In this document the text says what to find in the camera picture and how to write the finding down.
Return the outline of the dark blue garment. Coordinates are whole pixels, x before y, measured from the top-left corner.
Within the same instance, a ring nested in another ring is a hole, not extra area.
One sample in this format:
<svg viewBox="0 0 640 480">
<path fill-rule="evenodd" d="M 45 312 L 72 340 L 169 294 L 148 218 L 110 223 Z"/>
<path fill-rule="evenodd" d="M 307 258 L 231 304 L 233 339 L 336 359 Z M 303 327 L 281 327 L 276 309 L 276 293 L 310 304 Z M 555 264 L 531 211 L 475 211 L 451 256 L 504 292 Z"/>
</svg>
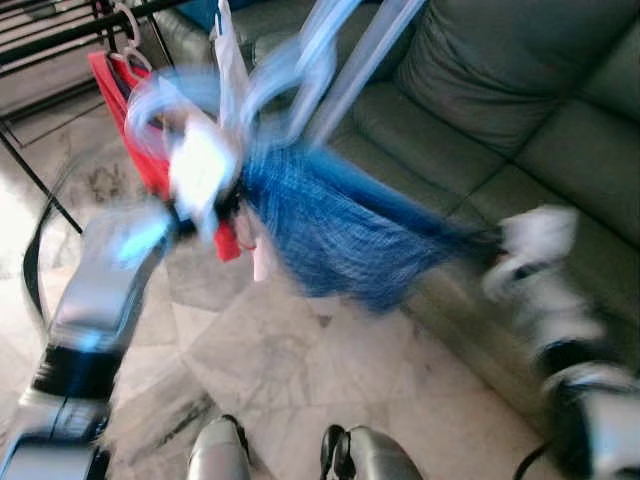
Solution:
<svg viewBox="0 0 640 480">
<path fill-rule="evenodd" d="M 497 230 L 465 230 L 329 148 L 250 147 L 243 200 L 305 296 L 352 298 L 375 314 L 402 305 L 426 271 L 500 250 Z"/>
</svg>

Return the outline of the white plastic hanger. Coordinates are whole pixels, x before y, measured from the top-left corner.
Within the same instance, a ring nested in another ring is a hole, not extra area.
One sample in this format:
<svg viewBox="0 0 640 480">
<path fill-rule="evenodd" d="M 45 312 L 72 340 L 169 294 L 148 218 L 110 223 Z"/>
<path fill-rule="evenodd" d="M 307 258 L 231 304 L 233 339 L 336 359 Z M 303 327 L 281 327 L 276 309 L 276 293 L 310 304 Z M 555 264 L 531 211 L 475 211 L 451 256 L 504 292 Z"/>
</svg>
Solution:
<svg viewBox="0 0 640 480">
<path fill-rule="evenodd" d="M 125 19 L 125 40 L 122 46 L 113 47 L 110 58 L 123 61 L 124 73 L 134 81 L 145 81 L 152 72 L 150 60 L 140 51 L 142 45 L 142 29 L 140 23 L 127 5 L 111 3 L 111 12 L 122 14 Z"/>
</svg>

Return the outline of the blue box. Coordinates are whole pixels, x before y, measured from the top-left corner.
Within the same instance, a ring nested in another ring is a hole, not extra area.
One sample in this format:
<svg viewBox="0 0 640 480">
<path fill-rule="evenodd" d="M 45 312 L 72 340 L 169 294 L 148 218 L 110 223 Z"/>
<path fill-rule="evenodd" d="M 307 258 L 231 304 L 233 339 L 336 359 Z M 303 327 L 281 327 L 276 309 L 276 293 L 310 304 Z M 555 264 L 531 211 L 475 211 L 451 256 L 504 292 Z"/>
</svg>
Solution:
<svg viewBox="0 0 640 480">
<path fill-rule="evenodd" d="M 227 0 L 230 12 L 247 8 L 261 0 Z M 219 14 L 221 0 L 188 0 L 187 3 L 178 6 L 179 13 L 186 17 L 202 31 L 211 32 L 215 26 L 216 15 Z"/>
</svg>

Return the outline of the black metal drying rack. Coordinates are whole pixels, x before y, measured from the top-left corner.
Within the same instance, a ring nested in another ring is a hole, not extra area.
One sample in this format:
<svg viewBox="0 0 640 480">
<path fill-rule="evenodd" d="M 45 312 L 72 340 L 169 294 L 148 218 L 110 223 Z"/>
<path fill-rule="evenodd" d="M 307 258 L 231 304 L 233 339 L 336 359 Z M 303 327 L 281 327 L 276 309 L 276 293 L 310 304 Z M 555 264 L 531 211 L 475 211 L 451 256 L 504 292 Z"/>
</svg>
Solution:
<svg viewBox="0 0 640 480">
<path fill-rule="evenodd" d="M 127 4 L 131 8 L 136 19 L 147 17 L 155 24 L 154 15 L 166 9 L 172 9 L 188 0 L 140 0 L 137 4 Z M 17 45 L 6 42 L 6 49 L 1 49 L 0 42 L 0 79 L 14 76 L 23 70 L 36 65 L 44 64 L 56 58 L 83 49 L 95 42 L 104 42 L 111 51 L 116 47 L 116 36 L 125 33 L 125 19 L 122 14 L 113 13 L 114 0 L 83 0 L 81 5 L 88 10 L 87 14 L 70 18 L 63 23 L 56 23 L 41 31 L 29 32 L 26 37 L 20 38 Z M 69 97 L 86 92 L 95 87 L 92 79 L 86 79 L 72 84 L 64 90 L 50 93 L 49 96 L 27 102 L 19 108 L 10 111 L 0 111 L 0 146 L 15 160 L 23 173 L 27 175 L 35 186 L 44 193 L 47 204 L 52 210 L 58 211 L 70 228 L 76 233 L 82 232 L 81 224 L 70 214 L 67 207 L 61 204 L 54 189 L 46 186 L 44 179 L 35 172 L 18 150 L 17 137 L 12 133 L 12 123 L 18 122 L 27 116 L 41 113 L 45 108 L 58 104 Z"/>
</svg>

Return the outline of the silver left robot leg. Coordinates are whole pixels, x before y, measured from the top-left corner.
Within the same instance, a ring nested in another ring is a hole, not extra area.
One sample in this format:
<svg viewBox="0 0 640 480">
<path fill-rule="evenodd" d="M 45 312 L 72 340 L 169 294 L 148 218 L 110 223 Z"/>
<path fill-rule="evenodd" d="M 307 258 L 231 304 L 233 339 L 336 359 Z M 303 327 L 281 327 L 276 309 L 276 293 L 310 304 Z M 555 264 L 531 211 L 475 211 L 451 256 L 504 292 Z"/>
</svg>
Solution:
<svg viewBox="0 0 640 480">
<path fill-rule="evenodd" d="M 236 417 L 224 413 L 201 429 L 186 480 L 252 480 L 247 439 Z"/>
</svg>

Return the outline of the silver robot leg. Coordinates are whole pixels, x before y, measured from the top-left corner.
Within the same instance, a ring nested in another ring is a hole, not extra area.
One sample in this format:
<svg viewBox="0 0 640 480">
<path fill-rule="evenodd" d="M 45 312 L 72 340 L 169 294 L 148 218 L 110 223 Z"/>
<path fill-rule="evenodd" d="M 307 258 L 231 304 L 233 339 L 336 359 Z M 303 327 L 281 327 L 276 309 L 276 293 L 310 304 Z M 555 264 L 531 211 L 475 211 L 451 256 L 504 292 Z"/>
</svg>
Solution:
<svg viewBox="0 0 640 480">
<path fill-rule="evenodd" d="M 364 425 L 326 428 L 320 470 L 320 480 L 425 480 L 401 444 Z"/>
<path fill-rule="evenodd" d="M 224 413 L 201 429 L 186 480 L 252 480 L 247 439 L 236 417 Z"/>
</svg>

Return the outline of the dark green sofa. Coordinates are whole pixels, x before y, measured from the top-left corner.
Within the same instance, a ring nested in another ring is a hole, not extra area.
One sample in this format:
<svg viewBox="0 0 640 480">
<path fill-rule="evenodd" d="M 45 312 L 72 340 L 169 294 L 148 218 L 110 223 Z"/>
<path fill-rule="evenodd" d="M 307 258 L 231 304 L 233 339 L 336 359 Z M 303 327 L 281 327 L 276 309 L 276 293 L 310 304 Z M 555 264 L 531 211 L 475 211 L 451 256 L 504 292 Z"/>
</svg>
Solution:
<svg viewBox="0 0 640 480">
<path fill-rule="evenodd" d="M 544 205 L 579 215 L 562 271 L 621 364 L 639 334 L 640 69 L 637 0 L 426 0 L 358 92 L 329 148 L 465 230 Z M 508 314 L 401 306 L 485 370 L 541 390 Z"/>
</svg>

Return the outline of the silver right robot leg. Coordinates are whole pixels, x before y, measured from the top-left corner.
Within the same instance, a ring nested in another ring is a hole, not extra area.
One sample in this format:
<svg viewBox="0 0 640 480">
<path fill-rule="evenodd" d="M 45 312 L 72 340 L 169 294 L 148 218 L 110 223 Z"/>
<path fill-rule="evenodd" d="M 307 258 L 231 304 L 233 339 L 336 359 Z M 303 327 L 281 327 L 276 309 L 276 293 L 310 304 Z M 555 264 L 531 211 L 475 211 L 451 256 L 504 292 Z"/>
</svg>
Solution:
<svg viewBox="0 0 640 480">
<path fill-rule="evenodd" d="M 401 444 L 364 425 L 326 428 L 320 470 L 320 480 L 425 480 Z"/>
</svg>

